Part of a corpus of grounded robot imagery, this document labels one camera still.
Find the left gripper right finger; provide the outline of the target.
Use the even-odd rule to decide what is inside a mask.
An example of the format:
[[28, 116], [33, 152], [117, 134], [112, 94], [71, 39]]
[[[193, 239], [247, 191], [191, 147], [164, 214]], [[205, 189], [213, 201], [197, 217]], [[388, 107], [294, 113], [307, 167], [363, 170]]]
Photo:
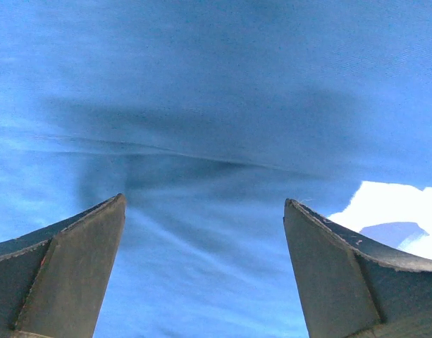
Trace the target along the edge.
[[432, 337], [432, 260], [293, 199], [283, 225], [310, 337]]

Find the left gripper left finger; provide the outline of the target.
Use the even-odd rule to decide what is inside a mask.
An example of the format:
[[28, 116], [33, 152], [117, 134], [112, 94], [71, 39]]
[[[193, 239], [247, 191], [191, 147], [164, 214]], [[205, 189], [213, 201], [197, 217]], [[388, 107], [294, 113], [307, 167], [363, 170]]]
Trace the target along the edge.
[[118, 194], [0, 243], [0, 337], [92, 337], [125, 224]]

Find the blue t shirt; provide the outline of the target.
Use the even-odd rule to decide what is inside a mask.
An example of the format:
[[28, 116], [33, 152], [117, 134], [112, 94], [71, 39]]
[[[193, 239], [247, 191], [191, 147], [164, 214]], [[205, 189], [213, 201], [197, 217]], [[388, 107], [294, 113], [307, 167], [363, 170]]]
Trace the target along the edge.
[[286, 199], [432, 259], [432, 1], [0, 1], [0, 242], [119, 193], [97, 337], [306, 337]]

